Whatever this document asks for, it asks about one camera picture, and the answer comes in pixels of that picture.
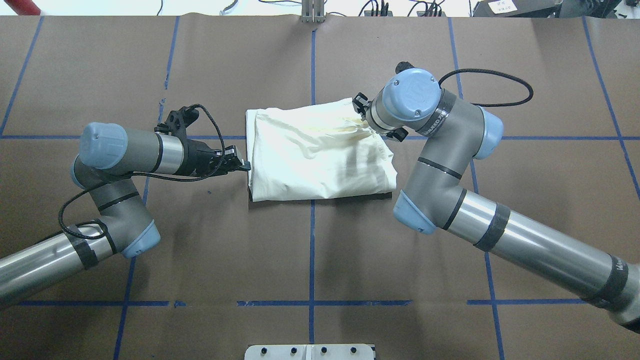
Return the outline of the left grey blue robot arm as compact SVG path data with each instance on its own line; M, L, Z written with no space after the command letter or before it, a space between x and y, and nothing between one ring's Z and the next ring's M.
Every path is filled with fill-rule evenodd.
M82 193L91 196L99 216L66 225L60 211L57 234L2 258L1 307L16 305L110 256L130 259L155 247L161 236L134 177L187 183L251 169L236 146L212 149L189 139L186 128L173 116L152 132L115 123L87 125L70 173Z

